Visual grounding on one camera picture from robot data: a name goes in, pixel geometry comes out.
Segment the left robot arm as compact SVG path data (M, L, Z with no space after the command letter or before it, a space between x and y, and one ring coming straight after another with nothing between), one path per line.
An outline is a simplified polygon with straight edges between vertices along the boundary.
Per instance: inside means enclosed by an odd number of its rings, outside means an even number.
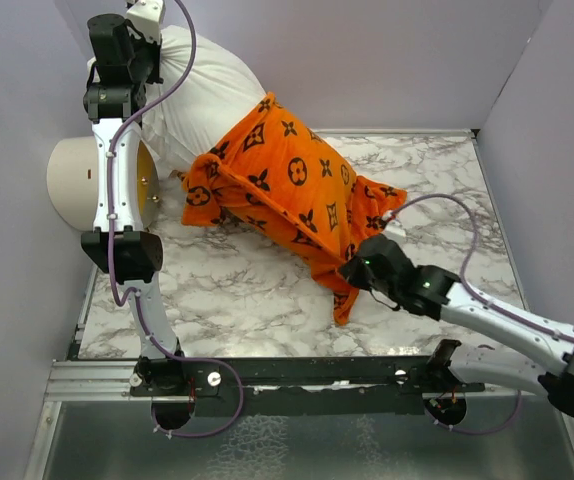
M81 246L109 275L116 304L128 306L134 319L140 354L129 385L141 397L178 395L188 380L160 292L162 242L145 229L138 193L146 87L162 81L163 16L160 3L130 1L124 14L87 22L94 60L83 104L97 149L98 199Z

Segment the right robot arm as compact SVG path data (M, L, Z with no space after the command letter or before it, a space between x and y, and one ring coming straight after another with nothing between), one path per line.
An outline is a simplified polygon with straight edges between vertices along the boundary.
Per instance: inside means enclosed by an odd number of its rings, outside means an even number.
M377 291L417 316L480 333L502 351L458 346L426 367L428 383L448 391L459 382L487 383L547 398L574 418L574 325L516 308L435 265L414 265L384 235L364 241L339 269L353 287Z

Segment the white pillow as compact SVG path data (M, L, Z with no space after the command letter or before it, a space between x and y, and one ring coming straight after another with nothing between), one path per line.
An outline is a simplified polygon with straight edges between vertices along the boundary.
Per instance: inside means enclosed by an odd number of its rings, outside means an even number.
M196 40L189 76L143 117L143 140L161 175L188 171L266 95L234 53L203 36Z

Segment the orange patterned pillowcase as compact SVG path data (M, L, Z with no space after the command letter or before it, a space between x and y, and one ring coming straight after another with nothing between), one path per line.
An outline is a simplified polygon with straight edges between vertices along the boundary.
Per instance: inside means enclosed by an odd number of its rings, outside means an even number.
M184 225L216 226L231 214L290 250L333 293L338 325L359 295L339 268L407 200L406 191L358 174L272 93L195 159L183 188Z

